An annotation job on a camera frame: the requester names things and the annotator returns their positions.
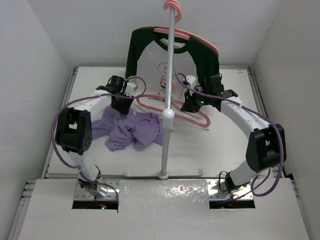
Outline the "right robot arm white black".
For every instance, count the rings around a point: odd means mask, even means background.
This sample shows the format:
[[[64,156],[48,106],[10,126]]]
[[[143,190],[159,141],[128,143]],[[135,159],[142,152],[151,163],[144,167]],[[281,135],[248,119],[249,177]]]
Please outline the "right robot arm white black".
[[[222,192],[232,193],[260,172],[286,161],[285,131],[280,124],[248,108],[232,89],[225,89],[222,75],[208,75],[196,80],[192,75],[178,73],[176,80],[187,90],[182,112],[197,113],[203,106],[212,106],[231,119],[248,139],[245,160],[236,169],[226,173]]]

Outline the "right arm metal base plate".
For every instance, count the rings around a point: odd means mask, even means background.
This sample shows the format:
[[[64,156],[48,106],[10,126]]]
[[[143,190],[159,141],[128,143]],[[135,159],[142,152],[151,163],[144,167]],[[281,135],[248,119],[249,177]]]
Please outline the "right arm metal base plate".
[[[228,191],[222,191],[219,187],[224,188],[224,179],[219,182],[218,178],[207,179],[207,190],[210,201],[227,201],[227,200],[253,200],[251,194],[251,184],[247,183],[240,186],[236,190],[232,190],[231,193]]]

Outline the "purple t shirt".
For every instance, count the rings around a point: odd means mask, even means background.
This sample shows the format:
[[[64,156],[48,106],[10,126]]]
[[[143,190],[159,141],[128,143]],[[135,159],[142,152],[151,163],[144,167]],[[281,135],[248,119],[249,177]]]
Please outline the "purple t shirt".
[[[108,136],[105,146],[111,152],[124,150],[131,143],[143,149],[152,143],[163,145],[163,123],[156,113],[143,113],[130,109],[122,114],[108,106],[102,117],[91,123],[94,140]]]

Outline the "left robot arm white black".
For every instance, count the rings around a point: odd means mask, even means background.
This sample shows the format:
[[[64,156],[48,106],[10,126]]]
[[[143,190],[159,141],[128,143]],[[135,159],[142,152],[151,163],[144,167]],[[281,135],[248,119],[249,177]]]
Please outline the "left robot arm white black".
[[[131,78],[113,75],[106,85],[98,86],[90,96],[67,103],[54,117],[51,125],[54,151],[65,166],[78,170],[82,184],[100,184],[101,172],[88,156],[94,139],[92,118],[106,107],[127,115],[137,89],[138,84]]]

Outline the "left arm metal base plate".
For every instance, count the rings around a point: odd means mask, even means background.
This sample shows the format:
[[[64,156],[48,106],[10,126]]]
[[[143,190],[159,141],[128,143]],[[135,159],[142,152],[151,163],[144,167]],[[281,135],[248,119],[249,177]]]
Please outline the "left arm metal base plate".
[[[93,185],[88,182],[78,182],[75,187],[74,201],[116,201],[114,189],[105,185]]]

